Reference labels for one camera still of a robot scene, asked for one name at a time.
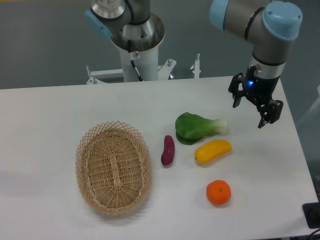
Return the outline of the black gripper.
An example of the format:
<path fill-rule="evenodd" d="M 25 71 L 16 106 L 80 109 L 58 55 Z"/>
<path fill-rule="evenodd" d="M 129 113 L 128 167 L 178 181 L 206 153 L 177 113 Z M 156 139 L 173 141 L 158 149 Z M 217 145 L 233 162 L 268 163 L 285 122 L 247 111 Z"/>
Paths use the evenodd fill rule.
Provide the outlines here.
<path fill-rule="evenodd" d="M 272 94 L 278 83 L 276 78 L 260 78 L 255 76 L 256 66 L 247 69 L 246 75 L 238 73 L 232 77 L 228 91 L 232 94 L 232 107 L 240 105 L 242 97 L 254 104 L 260 113 L 258 128 L 261 129 L 266 124 L 273 124 L 280 119 L 284 103 L 281 100 L 273 100 Z"/>

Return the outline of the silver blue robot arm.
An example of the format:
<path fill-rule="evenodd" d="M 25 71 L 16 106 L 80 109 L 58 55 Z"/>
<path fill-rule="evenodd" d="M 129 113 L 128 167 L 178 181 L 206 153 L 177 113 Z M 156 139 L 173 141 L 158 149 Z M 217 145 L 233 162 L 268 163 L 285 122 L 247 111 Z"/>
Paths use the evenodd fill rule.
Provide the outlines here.
<path fill-rule="evenodd" d="M 93 0 L 84 17 L 99 37 L 118 48 L 126 82 L 168 79 L 174 64 L 158 65 L 165 27 L 148 0 Z M 246 73 L 235 75 L 229 85 L 233 106 L 246 98 L 260 114 L 259 128 L 276 122 L 283 103 L 272 94 L 299 35 L 302 11 L 283 1 L 214 0 L 209 20 L 254 46 Z"/>

